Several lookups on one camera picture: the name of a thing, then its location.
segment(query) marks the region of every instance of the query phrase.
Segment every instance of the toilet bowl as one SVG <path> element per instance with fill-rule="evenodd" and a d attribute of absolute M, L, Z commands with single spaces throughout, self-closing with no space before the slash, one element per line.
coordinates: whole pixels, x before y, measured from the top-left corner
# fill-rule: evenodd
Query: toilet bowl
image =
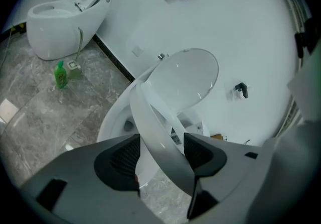
<path fill-rule="evenodd" d="M 178 115 L 187 111 L 191 114 L 191 107 L 213 89 L 218 71 L 216 58 L 202 49 L 183 50 L 164 59 L 118 98 L 101 124 L 97 141 L 139 133 L 141 149 L 136 175 L 140 186 L 149 182 L 161 167 L 180 189 L 191 194 L 194 173 L 184 157 L 182 136 L 186 129 Z M 123 128 L 126 120 L 134 123 L 131 132 Z M 172 128 L 181 144 L 171 138 Z"/>
<path fill-rule="evenodd" d="M 43 60 L 76 53 L 83 31 L 83 49 L 106 17 L 111 0 L 60 0 L 32 7 L 27 16 L 27 37 Z"/>

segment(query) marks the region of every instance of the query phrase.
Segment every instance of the green bottle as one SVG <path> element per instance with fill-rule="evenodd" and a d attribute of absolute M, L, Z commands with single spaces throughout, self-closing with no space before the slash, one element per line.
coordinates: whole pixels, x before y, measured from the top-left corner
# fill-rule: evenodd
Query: green bottle
<path fill-rule="evenodd" d="M 62 65 L 64 65 L 64 61 L 58 62 L 58 65 L 54 71 L 56 83 L 59 88 L 63 88 L 65 85 L 67 85 L 67 72 Z"/>

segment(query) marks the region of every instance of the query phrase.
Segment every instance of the wall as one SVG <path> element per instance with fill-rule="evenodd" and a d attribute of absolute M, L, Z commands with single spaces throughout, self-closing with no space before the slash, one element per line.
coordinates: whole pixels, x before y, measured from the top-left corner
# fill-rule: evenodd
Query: wall
<path fill-rule="evenodd" d="M 16 21 L 45 1 L 52 0 L 23 0 Z M 260 145 L 284 118 L 290 99 L 286 84 L 297 64 L 284 0 L 112 0 L 97 35 L 134 77 L 156 63 L 160 53 L 190 47 L 212 52 L 219 78 L 194 107 L 212 134 Z M 144 50 L 139 57 L 132 53 L 135 46 Z M 254 88 L 247 100 L 229 97 L 239 82 Z"/>

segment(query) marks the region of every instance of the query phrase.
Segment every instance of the toilet brush handle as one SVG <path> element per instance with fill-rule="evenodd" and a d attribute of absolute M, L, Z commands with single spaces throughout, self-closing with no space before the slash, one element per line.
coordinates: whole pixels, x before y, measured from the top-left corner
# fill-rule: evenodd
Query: toilet brush handle
<path fill-rule="evenodd" d="M 78 28 L 79 31 L 80 31 L 80 43 L 79 43 L 79 48 L 78 48 L 78 52 L 77 52 L 77 56 L 76 56 L 76 59 L 75 61 L 77 61 L 77 58 L 78 58 L 78 55 L 79 55 L 79 52 L 80 52 L 80 49 L 81 49 L 81 46 L 82 46 L 82 39 L 84 37 L 84 32 L 82 31 L 81 28 Z"/>

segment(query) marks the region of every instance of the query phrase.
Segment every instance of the cable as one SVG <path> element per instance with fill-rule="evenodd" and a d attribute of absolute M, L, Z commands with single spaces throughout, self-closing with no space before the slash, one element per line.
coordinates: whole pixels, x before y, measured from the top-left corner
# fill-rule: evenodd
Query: cable
<path fill-rule="evenodd" d="M 6 60 L 6 56 L 7 56 L 7 50 L 8 50 L 8 47 L 9 47 L 9 42 L 10 42 L 10 37 L 11 37 L 11 32 L 12 32 L 12 28 L 10 29 L 10 34 L 9 34 L 9 39 L 8 39 L 8 43 L 7 43 L 7 47 L 6 47 L 6 50 L 5 50 L 5 56 L 4 56 L 4 59 L 1 63 L 1 66 L 0 66 L 0 72 L 1 72 L 1 69 L 2 69 L 2 66 Z"/>

